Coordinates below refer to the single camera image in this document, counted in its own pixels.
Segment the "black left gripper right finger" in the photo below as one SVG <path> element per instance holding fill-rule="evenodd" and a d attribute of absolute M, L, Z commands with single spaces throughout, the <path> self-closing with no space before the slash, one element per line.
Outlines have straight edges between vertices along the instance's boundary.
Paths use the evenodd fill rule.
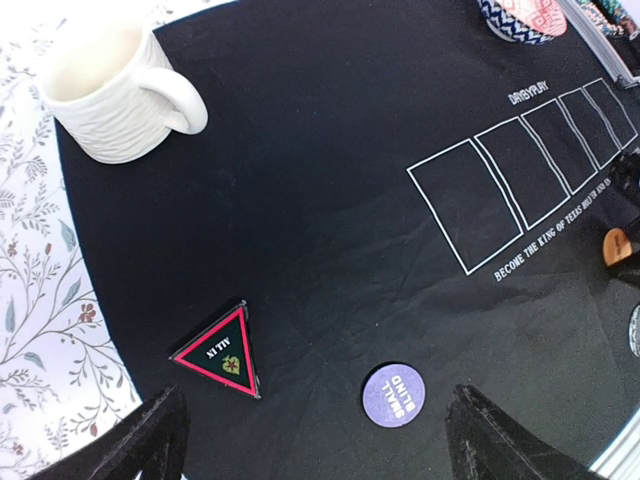
<path fill-rule="evenodd" d="M 598 479 L 533 435 L 471 385 L 457 385 L 445 418 L 456 479 Z"/>

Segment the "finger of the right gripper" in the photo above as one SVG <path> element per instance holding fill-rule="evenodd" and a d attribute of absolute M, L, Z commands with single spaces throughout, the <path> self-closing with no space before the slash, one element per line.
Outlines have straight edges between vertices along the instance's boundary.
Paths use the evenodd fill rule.
<path fill-rule="evenodd" d="M 639 177 L 640 154 L 638 149 L 622 151 L 613 159 L 608 178 L 614 189 L 636 207 L 640 202 Z"/>

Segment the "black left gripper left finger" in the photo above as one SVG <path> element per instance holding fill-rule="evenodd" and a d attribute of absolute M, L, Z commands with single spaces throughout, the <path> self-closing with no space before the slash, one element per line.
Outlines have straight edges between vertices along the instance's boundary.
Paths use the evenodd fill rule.
<path fill-rule="evenodd" d="M 180 479 L 190 416 L 167 386 L 99 439 L 33 475 L 35 479 Z"/>

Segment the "orange big blind button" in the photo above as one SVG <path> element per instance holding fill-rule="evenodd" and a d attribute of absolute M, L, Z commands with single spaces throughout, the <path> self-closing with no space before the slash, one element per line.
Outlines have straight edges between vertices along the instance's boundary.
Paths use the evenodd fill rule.
<path fill-rule="evenodd" d="M 625 231 L 613 228 L 604 236 L 602 257 L 606 267 L 612 267 L 633 254 L 633 244 Z"/>

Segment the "purple small blind button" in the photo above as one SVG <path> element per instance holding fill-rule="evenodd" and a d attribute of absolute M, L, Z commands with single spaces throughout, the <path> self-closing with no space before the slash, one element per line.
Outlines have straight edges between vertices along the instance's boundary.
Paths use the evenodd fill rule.
<path fill-rule="evenodd" d="M 366 378 L 361 394 L 366 416 L 377 426 L 401 428 L 419 415 L 427 397 L 420 373 L 406 363 L 377 366 Z"/>

